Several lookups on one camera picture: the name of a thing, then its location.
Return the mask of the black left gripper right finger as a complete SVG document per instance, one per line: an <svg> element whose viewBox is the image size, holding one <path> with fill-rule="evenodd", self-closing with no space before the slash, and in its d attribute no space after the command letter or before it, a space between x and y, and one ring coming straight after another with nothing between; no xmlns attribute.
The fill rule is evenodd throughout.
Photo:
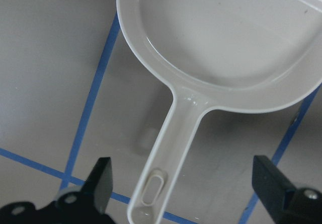
<svg viewBox="0 0 322 224"><path fill-rule="evenodd" d="M253 158L252 187L274 223L321 223L321 192L297 187L267 156Z"/></svg>

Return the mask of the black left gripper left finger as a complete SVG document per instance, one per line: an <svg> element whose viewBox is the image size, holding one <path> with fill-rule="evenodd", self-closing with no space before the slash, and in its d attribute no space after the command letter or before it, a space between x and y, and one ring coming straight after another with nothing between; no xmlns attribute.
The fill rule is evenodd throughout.
<svg viewBox="0 0 322 224"><path fill-rule="evenodd" d="M104 214L112 190L111 158L99 158L82 185L59 192L54 207L64 214Z"/></svg>

